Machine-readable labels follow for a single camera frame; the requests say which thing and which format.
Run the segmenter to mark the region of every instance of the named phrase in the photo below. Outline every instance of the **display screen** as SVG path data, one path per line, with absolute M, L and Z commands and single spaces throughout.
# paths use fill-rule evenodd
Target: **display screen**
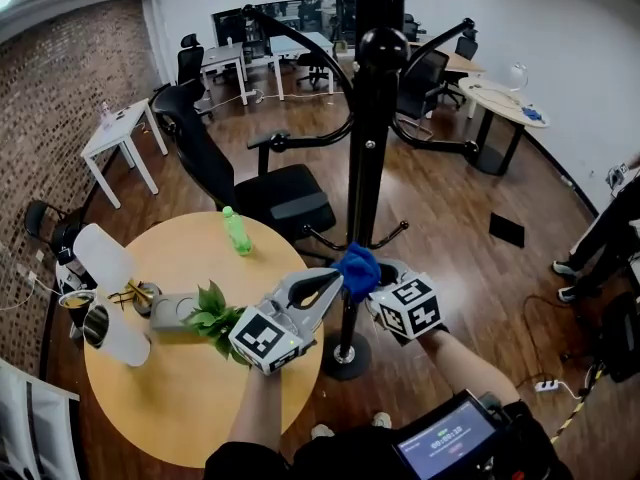
M 480 411 L 465 402 L 398 448 L 418 476 L 427 480 L 459 461 L 494 432 Z

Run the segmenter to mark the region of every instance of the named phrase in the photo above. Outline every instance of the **white shoe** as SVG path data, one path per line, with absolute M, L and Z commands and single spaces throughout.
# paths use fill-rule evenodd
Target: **white shoe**
M 554 261 L 551 265 L 551 269 L 558 275 L 561 276 L 573 276 L 578 277 L 578 273 L 573 270 L 566 262 L 563 261 Z
M 569 286 L 567 288 L 560 288 L 558 290 L 558 299 L 561 302 L 569 303 L 578 298 L 578 290 L 575 286 Z
M 374 427 L 391 428 L 391 416 L 386 412 L 379 412 L 373 417 L 371 424 Z
M 333 437 L 335 435 L 335 432 L 326 425 L 316 425 L 311 429 L 311 439 L 315 439 L 316 437 Z

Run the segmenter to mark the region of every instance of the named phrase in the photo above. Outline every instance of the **round wooden table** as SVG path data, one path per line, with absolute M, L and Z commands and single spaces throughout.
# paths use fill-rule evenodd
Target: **round wooden table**
M 222 214 L 194 213 L 159 224 L 127 246 L 136 260 L 136 279 L 156 283 L 164 293 L 188 293 L 220 286 L 227 303 L 255 304 L 304 262 L 284 238 L 244 218 L 254 250 L 236 254 L 223 229 Z M 185 467 L 203 468 L 223 444 L 238 411 L 249 369 L 225 361 L 216 349 L 190 333 L 155 333 L 130 304 L 125 316 L 151 339 L 147 362 L 132 368 L 85 346 L 93 392 L 109 421 L 149 455 Z M 282 431 L 297 418 L 320 369 L 324 331 L 318 345 L 283 368 Z
M 525 126 L 532 128 L 547 128 L 549 126 L 549 116 L 542 109 L 529 101 L 520 91 L 511 92 L 504 85 L 491 82 L 484 78 L 462 78 L 458 82 L 458 87 L 471 101 L 485 108 L 484 118 L 478 131 L 478 155 L 468 157 L 467 161 L 476 169 L 494 176 L 502 176 L 507 172 L 513 154 L 516 152 Z M 542 119 L 533 120 L 524 112 L 523 107 L 538 112 Z M 511 144 L 507 152 L 502 155 L 491 146 L 485 145 L 487 135 L 491 128 L 493 116 L 498 114 L 509 120 L 515 127 Z

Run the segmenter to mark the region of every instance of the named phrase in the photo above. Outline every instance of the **blue cloth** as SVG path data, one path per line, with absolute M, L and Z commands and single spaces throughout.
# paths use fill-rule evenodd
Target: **blue cloth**
M 542 121 L 542 115 L 538 111 L 533 110 L 530 107 L 522 107 L 522 112 L 532 121 Z
M 356 304 L 362 302 L 380 282 L 380 265 L 369 249 L 356 243 L 349 245 L 344 257 L 331 266 L 344 276 L 344 287 Z

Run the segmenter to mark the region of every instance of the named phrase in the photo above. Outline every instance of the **black floor mat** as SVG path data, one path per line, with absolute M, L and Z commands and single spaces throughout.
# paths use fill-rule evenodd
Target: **black floor mat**
M 524 227 L 491 212 L 489 233 L 505 242 L 524 248 Z

